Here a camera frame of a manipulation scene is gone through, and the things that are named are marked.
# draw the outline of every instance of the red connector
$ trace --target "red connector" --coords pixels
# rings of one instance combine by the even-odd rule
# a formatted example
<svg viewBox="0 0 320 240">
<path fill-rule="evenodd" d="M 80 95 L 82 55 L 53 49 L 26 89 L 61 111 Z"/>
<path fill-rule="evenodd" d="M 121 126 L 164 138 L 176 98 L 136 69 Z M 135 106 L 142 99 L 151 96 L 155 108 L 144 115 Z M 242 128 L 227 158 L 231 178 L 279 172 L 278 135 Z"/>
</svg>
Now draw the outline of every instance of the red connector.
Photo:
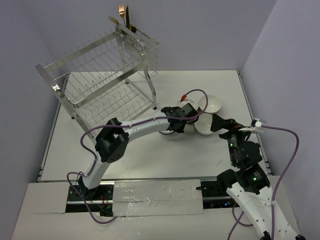
<svg viewBox="0 0 320 240">
<path fill-rule="evenodd" d="M 180 103 L 181 103 L 182 101 L 186 100 L 186 98 L 187 98 L 187 95 L 186 95 L 186 94 L 183 94 L 183 96 L 181 97 Z"/>
</svg>

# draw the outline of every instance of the white tabletop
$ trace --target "white tabletop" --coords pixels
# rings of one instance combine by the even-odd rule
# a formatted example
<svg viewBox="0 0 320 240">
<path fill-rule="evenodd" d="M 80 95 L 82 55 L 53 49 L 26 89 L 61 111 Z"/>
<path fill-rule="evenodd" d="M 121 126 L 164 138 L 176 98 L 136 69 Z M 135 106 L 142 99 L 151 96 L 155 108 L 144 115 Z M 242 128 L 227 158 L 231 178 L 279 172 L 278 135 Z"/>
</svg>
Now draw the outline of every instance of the white tabletop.
<svg viewBox="0 0 320 240">
<path fill-rule="evenodd" d="M 149 93 L 146 81 L 133 81 Z M 192 89 L 203 89 L 222 101 L 219 115 L 233 118 L 249 125 L 250 112 L 235 70 L 210 71 L 159 71 L 152 78 L 159 111 L 163 107 L 175 106 L 183 94 Z M 199 92 L 190 97 L 200 99 Z M 150 115 L 150 109 L 142 116 Z M 187 178 L 212 177 L 232 168 L 227 141 L 218 137 L 221 130 L 210 137 L 199 136 L 193 125 L 187 125 L 185 133 L 170 136 L 152 133 L 131 142 L 125 155 L 111 164 L 103 179 Z M 71 119 L 63 107 L 60 108 L 54 132 L 46 155 L 41 181 L 64 181 L 68 172 L 86 171 L 93 156 L 80 146 L 83 134 L 78 123 Z M 257 136 L 250 137 L 258 142 Z M 89 138 L 85 144 L 94 149 Z M 267 172 L 265 163 L 261 167 Z"/>
<path fill-rule="evenodd" d="M 271 185 L 278 180 L 269 176 Z M 13 240 L 225 240 L 235 220 L 231 208 L 204 209 L 201 214 L 118 217 L 110 224 L 95 223 L 87 212 L 65 213 L 67 182 L 30 183 L 12 236 Z M 299 233 L 283 184 L 276 201 L 291 227 Z M 241 213 L 235 209 L 236 216 Z M 108 218 L 96 218 L 106 221 Z M 243 223 L 250 223 L 244 215 Z M 232 240 L 259 239 L 254 227 L 238 225 Z"/>
</svg>

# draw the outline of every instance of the fork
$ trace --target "fork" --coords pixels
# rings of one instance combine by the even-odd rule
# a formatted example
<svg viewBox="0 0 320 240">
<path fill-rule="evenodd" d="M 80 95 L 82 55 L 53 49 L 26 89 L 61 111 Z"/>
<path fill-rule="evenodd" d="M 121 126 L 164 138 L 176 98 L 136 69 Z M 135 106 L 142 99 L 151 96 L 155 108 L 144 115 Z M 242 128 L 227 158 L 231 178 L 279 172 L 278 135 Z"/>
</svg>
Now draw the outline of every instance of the fork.
<svg viewBox="0 0 320 240">
<path fill-rule="evenodd" d="M 126 23 L 125 23 L 125 6 L 124 6 L 124 4 L 119 4 L 119 15 L 120 15 L 120 17 L 122 17 L 124 25 L 126 25 Z"/>
</svg>

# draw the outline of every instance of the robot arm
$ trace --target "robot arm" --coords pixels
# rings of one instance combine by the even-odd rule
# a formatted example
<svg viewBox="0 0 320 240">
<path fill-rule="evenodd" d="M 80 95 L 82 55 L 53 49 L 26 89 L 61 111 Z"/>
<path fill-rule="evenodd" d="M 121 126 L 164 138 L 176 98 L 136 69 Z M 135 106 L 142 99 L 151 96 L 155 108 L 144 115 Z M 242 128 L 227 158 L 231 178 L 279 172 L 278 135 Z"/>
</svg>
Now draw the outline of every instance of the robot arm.
<svg viewBox="0 0 320 240">
<path fill-rule="evenodd" d="M 220 188 L 231 196 L 252 222 L 260 240 L 270 240 L 272 230 L 272 210 L 275 212 L 275 240 L 305 240 L 298 235 L 286 220 L 278 203 L 272 202 L 273 190 L 267 175 L 259 166 L 263 159 L 260 155 L 258 143 L 247 141 L 250 134 L 263 133 L 259 119 L 252 121 L 250 127 L 244 127 L 234 119 L 222 119 L 218 115 L 212 116 L 211 131 L 227 129 L 219 137 L 227 140 L 231 165 L 238 168 L 234 172 L 229 169 L 217 176 Z"/>
<path fill-rule="evenodd" d="M 152 116 L 140 118 L 133 121 L 119 122 L 117 118 L 108 121 L 107 125 L 132 126 L 129 128 L 106 127 L 101 130 L 95 138 L 95 150 L 98 152 L 92 172 L 90 175 L 79 178 L 81 193 L 86 200 L 89 200 L 96 193 L 101 179 L 111 163 L 118 161 L 125 154 L 128 143 L 145 135 L 162 132 L 166 130 L 183 133 L 186 120 L 170 119 L 168 117 L 189 118 L 194 117 L 198 112 L 190 103 L 183 107 L 164 107 L 161 111 Z"/>
</svg>

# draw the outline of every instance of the metal rack leg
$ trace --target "metal rack leg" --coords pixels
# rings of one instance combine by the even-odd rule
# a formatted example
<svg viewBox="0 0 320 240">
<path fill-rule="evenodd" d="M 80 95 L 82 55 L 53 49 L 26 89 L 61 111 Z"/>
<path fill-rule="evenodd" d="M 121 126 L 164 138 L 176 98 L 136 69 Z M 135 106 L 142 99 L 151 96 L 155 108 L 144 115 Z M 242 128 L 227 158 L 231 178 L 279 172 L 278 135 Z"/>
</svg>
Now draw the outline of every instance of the metal rack leg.
<svg viewBox="0 0 320 240">
<path fill-rule="evenodd" d="M 120 58 L 121 58 L 121 63 L 122 63 L 122 73 L 125 73 L 126 71 L 128 71 L 128 65 L 126 64 L 126 60 L 125 60 L 125 51 L 124 51 L 123 43 L 118 38 L 116 39 L 116 41 L 119 46 Z M 126 78 L 124 80 L 124 83 L 128 84 L 129 79 Z"/>
<path fill-rule="evenodd" d="M 156 95 L 155 87 L 151 81 L 147 66 L 144 67 L 143 72 L 144 72 L 144 77 L 145 77 L 145 79 L 149 85 L 149 88 L 151 90 L 151 93 L 152 93 L 152 108 L 155 110 L 155 109 L 157 109 L 157 95 Z"/>
</svg>

